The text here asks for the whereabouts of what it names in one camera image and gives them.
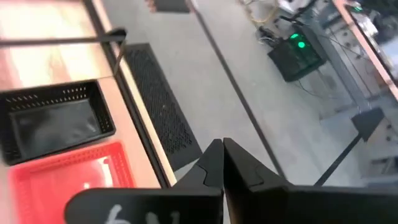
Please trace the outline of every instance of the black panel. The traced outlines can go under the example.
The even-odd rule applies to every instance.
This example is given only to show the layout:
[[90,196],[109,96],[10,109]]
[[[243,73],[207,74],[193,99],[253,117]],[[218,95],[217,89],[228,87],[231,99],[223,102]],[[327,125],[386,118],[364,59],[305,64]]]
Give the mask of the black panel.
[[220,224],[222,207],[221,189],[90,189],[68,202],[65,220],[68,224]]
[[125,57],[172,169],[198,159],[199,145],[149,44],[128,45]]
[[190,12],[187,1],[189,0],[154,0],[157,12]]
[[355,115],[351,120],[358,130],[359,135],[364,141],[367,141],[383,119],[383,110],[381,108],[374,108]]
[[174,188],[224,187],[224,145],[222,140],[214,139],[201,158],[179,180]]

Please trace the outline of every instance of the black mesh basket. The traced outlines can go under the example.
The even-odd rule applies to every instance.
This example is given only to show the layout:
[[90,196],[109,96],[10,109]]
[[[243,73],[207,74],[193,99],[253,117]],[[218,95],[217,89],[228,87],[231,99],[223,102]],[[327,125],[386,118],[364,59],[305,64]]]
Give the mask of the black mesh basket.
[[9,165],[115,133],[96,81],[0,93],[0,148]]

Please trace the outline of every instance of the cable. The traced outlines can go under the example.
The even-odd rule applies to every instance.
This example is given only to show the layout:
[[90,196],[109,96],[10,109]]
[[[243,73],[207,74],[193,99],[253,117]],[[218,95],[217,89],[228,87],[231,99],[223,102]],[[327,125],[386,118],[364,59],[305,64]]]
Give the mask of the cable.
[[321,96],[321,95],[318,95],[318,94],[316,94],[316,93],[314,93],[314,92],[311,92],[311,91],[305,89],[300,80],[297,80],[297,82],[298,82],[298,84],[299,84],[300,86],[297,86],[295,83],[294,83],[293,85],[296,86],[297,88],[299,88],[299,89],[305,91],[305,92],[308,93],[309,95],[318,97],[318,98],[320,98],[320,99],[323,99],[323,100],[324,100],[324,99],[330,99],[330,100],[344,99],[344,97],[333,97],[333,96]]

